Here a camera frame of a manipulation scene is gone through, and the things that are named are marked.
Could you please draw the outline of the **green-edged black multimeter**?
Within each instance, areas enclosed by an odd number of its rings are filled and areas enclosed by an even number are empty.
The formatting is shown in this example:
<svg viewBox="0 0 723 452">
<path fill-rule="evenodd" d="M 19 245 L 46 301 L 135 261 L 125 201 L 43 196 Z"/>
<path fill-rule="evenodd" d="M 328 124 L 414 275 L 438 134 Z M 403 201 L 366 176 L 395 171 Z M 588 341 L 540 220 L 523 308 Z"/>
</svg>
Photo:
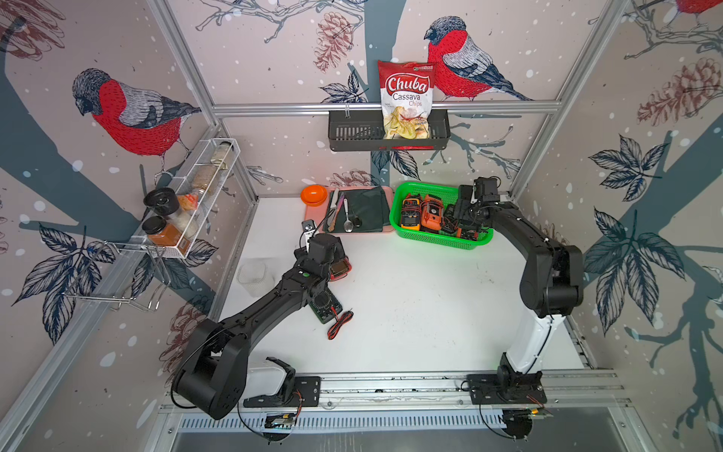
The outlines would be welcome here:
<svg viewBox="0 0 723 452">
<path fill-rule="evenodd" d="M 344 311 L 342 304 L 329 289 L 317 294 L 309 302 L 309 306 L 322 325 L 337 320 L 337 316 Z"/>
</svg>

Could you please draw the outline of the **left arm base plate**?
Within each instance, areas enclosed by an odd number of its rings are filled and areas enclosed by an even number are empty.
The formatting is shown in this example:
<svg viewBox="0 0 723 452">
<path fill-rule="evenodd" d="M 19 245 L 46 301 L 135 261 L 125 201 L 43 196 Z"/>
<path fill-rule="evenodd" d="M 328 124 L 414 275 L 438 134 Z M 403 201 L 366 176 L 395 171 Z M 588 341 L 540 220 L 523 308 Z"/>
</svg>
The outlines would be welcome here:
<svg viewBox="0 0 723 452">
<path fill-rule="evenodd" d="M 275 395 L 260 395 L 242 402 L 244 408 L 307 408 L 319 405 L 321 378 L 295 377 L 282 384 Z"/>
</svg>

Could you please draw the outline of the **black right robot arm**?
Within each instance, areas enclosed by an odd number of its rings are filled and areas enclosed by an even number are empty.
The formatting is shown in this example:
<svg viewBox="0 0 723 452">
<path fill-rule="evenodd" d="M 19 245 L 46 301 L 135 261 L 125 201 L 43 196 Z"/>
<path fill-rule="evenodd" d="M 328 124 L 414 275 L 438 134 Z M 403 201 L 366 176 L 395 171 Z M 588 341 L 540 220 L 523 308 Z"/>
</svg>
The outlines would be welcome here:
<svg viewBox="0 0 723 452">
<path fill-rule="evenodd" d="M 583 301 L 583 254 L 546 237 L 519 207 L 503 202 L 495 177 L 459 186 L 453 218 L 463 233 L 492 229 L 525 258 L 519 291 L 528 315 L 498 365 L 496 390 L 504 400 L 541 384 L 540 365 L 564 318 Z"/>
</svg>

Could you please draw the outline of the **yellow multimeter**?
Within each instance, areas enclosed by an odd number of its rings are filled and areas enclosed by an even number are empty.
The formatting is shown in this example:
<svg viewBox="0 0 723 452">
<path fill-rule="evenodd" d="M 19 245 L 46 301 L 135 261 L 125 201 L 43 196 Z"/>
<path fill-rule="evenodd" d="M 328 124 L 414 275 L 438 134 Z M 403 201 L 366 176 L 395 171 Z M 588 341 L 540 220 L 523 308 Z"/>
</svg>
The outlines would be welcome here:
<svg viewBox="0 0 723 452">
<path fill-rule="evenodd" d="M 400 226 L 405 230 L 421 229 L 422 198 L 420 195 L 409 194 L 402 202 L 400 210 Z"/>
</svg>

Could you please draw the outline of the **orange clamp multimeter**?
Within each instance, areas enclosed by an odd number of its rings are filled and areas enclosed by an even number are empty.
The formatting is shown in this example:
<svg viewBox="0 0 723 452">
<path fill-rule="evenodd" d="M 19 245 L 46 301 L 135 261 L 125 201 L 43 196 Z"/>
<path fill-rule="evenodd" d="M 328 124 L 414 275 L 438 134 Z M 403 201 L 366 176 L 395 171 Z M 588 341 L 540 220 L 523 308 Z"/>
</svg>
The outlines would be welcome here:
<svg viewBox="0 0 723 452">
<path fill-rule="evenodd" d="M 439 233 L 444 223 L 444 203 L 436 196 L 427 195 L 422 203 L 421 229 Z"/>
</svg>

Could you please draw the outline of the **red taped multimeter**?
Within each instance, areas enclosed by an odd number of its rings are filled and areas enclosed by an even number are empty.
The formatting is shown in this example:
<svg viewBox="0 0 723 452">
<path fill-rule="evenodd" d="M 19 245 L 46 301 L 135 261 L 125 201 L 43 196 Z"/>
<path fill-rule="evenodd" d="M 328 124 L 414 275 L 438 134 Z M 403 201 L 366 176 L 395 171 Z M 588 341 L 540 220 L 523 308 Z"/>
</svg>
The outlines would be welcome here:
<svg viewBox="0 0 723 452">
<path fill-rule="evenodd" d="M 349 263 L 348 258 L 344 258 L 329 267 L 329 280 L 331 282 L 340 281 L 346 278 L 350 271 L 352 271 L 352 265 Z"/>
</svg>

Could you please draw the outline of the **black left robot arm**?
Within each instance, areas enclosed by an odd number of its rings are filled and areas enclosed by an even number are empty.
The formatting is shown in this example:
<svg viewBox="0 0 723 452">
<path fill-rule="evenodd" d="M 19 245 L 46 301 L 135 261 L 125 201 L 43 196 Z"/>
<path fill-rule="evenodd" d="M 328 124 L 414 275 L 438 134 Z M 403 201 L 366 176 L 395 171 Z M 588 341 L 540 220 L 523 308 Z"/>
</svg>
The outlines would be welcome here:
<svg viewBox="0 0 723 452">
<path fill-rule="evenodd" d="M 261 395 L 246 392 L 253 349 L 288 316 L 331 295 L 331 268 L 346 258 L 341 239 L 329 234 L 314 235 L 294 254 L 292 269 L 267 295 L 230 318 L 197 326 L 172 379 L 173 397 L 220 420 L 241 399 Z"/>
</svg>

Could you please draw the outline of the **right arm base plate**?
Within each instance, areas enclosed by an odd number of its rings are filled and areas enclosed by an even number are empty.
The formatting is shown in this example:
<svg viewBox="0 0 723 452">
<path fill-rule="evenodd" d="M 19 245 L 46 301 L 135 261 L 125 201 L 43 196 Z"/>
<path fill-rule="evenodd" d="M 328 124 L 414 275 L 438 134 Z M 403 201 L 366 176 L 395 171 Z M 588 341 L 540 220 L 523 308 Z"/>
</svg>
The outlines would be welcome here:
<svg viewBox="0 0 723 452">
<path fill-rule="evenodd" d="M 547 395 L 542 386 L 542 373 L 521 374 L 501 382 L 497 374 L 466 376 L 467 389 L 474 405 L 545 405 Z"/>
</svg>

